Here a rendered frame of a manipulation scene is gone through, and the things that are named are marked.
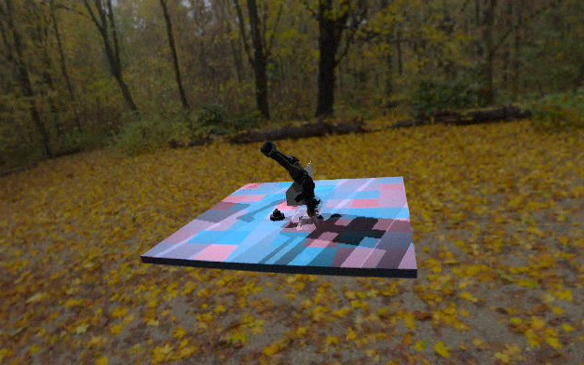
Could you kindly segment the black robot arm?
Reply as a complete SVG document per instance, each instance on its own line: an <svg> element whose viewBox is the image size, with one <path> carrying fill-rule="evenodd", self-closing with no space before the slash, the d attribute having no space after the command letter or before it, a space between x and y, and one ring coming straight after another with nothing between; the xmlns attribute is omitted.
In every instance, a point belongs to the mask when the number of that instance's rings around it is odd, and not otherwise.
<svg viewBox="0 0 584 365"><path fill-rule="evenodd" d="M277 146L269 140L266 140L260 149L263 155L271 157L272 159L274 158L290 173L292 179L295 180L299 185L302 184L308 192L311 192L315 189L316 185L312 181L312 178L305 171L305 168L298 163L300 160L297 157L294 155L284 155L279 150L277 150ZM298 203L300 200L306 199L306 196L302 190L302 192L296 194L293 196L293 198Z"/></svg>

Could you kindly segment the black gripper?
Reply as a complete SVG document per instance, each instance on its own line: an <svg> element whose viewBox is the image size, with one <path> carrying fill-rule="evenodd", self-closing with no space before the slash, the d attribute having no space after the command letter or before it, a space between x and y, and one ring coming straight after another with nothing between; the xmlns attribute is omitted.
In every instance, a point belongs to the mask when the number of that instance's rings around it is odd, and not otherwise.
<svg viewBox="0 0 584 365"><path fill-rule="evenodd" d="M306 202L306 205L309 206L310 212L311 214L313 214L314 209L316 207L316 205L318 205L318 201L316 198L314 198L314 190L311 192L308 192L304 187L303 187L306 199L304 199L304 201Z"/></svg>

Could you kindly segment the black round pedestal with silver shaft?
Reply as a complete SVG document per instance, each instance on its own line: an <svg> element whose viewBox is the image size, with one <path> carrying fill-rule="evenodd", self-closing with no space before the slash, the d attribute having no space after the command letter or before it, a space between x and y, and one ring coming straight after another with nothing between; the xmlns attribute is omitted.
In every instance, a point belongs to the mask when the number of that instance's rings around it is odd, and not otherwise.
<svg viewBox="0 0 584 365"><path fill-rule="evenodd" d="M280 212L280 210L275 209L272 214L270 214L271 221L279 221L284 219L284 213Z"/></svg>

